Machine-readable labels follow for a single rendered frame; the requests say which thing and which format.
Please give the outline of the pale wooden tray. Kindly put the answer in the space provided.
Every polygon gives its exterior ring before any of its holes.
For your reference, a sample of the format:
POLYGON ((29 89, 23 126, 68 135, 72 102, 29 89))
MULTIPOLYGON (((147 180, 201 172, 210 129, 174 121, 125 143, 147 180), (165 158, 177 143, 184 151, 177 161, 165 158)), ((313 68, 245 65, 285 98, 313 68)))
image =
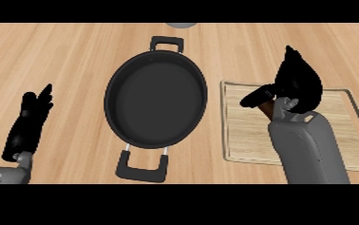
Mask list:
MULTIPOLYGON (((239 101, 258 86, 220 82, 221 136, 224 160, 280 165, 267 134, 269 119, 239 101)), ((347 89, 326 88, 316 112, 329 121, 345 170, 359 172, 359 103, 347 89)))

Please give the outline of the black oval pot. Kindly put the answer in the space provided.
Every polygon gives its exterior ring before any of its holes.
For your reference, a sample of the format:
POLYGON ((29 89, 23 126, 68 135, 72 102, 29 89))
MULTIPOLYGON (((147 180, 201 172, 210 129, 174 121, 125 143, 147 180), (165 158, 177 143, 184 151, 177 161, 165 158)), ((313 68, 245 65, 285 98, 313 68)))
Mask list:
POLYGON ((103 96, 109 127, 128 147, 167 149, 190 134, 207 109, 207 81, 201 69, 159 44, 183 46, 177 37, 153 36, 149 50, 115 71, 103 96))

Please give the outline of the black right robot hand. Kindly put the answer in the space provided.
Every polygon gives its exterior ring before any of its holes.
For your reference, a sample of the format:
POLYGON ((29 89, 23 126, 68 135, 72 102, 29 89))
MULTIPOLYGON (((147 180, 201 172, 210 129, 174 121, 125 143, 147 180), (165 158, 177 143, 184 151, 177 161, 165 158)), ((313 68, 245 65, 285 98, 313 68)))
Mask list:
POLYGON ((280 63, 273 84, 264 84, 241 100, 242 107, 257 107, 273 98, 297 99, 291 113, 304 114, 317 108, 322 84, 316 71, 304 61, 298 51, 286 46, 285 60, 280 63))

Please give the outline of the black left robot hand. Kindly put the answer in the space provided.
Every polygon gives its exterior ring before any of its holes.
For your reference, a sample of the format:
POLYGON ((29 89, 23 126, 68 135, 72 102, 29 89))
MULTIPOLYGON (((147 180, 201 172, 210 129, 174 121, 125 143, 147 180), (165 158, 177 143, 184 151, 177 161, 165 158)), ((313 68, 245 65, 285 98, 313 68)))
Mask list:
POLYGON ((51 103, 51 84, 41 93, 25 92, 22 95, 19 116, 7 136, 1 159, 16 162, 22 152, 35 153, 41 139, 41 128, 47 119, 51 103))

